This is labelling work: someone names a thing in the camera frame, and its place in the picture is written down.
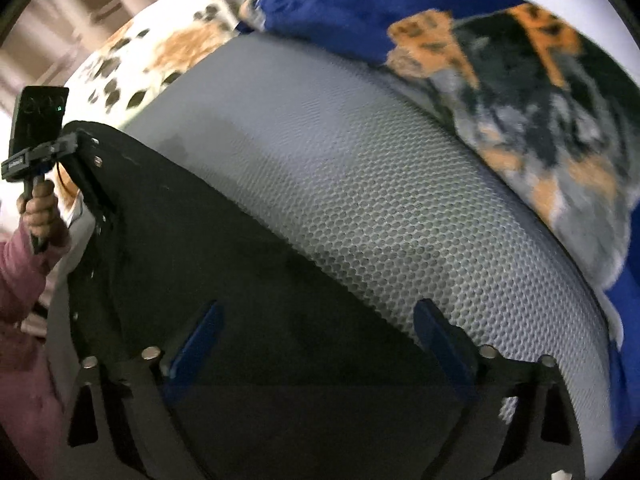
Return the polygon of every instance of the pink sleeve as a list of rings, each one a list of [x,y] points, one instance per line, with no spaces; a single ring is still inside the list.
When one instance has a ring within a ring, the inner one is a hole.
[[[18,323],[27,317],[46,284],[47,275],[69,249],[69,236],[59,246],[49,243],[33,254],[29,232],[20,227],[7,242],[0,242],[0,319]]]

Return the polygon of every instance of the hand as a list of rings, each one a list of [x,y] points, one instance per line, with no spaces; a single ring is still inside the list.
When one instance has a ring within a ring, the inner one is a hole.
[[[64,235],[66,225],[60,218],[58,197],[53,194],[53,182],[45,180],[33,187],[33,197],[28,202],[18,199],[18,213],[25,227],[37,238],[48,240]]]

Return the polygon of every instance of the screw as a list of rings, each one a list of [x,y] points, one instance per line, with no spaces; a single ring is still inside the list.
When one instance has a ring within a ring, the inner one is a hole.
[[[553,368],[556,366],[556,360],[550,355],[543,355],[540,358],[540,362],[545,365],[547,368]]]
[[[495,359],[498,357],[498,351],[491,345],[482,345],[479,349],[480,355],[485,359]]]
[[[82,368],[85,370],[90,370],[91,368],[95,368],[98,365],[98,359],[94,356],[85,357],[82,360]]]
[[[161,350],[157,346],[149,346],[142,351],[142,358],[145,361],[151,361],[151,359],[157,358],[161,353]]]

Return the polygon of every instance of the device handle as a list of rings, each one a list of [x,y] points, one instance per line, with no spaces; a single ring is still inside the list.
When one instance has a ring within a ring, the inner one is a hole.
[[[44,175],[36,175],[33,179],[28,178],[24,181],[24,199],[26,202],[33,198],[33,188],[41,182],[44,182]],[[40,254],[47,248],[48,242],[46,239],[35,237],[32,234],[30,234],[30,237],[33,254]]]

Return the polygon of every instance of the gray textured surface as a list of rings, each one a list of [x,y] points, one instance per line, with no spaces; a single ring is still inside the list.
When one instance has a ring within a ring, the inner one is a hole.
[[[590,477],[612,462],[607,330],[574,265],[469,150],[364,68],[252,34],[126,129],[407,334],[427,296],[477,344],[522,360],[554,355]]]

